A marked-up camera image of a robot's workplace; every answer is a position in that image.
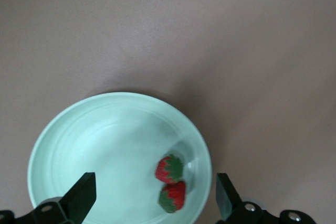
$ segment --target toy strawberry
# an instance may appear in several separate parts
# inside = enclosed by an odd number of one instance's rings
[[[155,171],[156,178],[167,184],[179,182],[182,178],[182,174],[182,162],[173,154],[161,159]]]
[[[184,205],[185,188],[184,181],[163,187],[159,197],[161,207],[170,214],[179,211]]]

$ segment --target bowl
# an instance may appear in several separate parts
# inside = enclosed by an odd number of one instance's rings
[[[158,204],[164,183],[158,162],[174,154],[183,165],[186,200],[166,213]],[[179,110],[154,97],[114,92],[79,101],[39,136],[28,166],[33,206],[63,196],[85,172],[95,172],[97,200],[84,224],[192,224],[211,187],[207,146]]]

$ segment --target gray table surface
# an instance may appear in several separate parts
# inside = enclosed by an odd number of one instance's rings
[[[0,209],[32,209],[28,160],[54,116],[133,91],[184,112],[242,196],[334,223],[335,15],[336,0],[0,0]],[[196,223],[217,219],[213,186]]]

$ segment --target red strawberry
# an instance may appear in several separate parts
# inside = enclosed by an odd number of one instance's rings
[[[173,154],[161,159],[155,171],[156,178],[167,184],[177,183],[181,180],[182,174],[182,162]]]
[[[163,187],[159,197],[159,204],[168,213],[179,211],[184,205],[185,183],[180,181],[174,185]]]

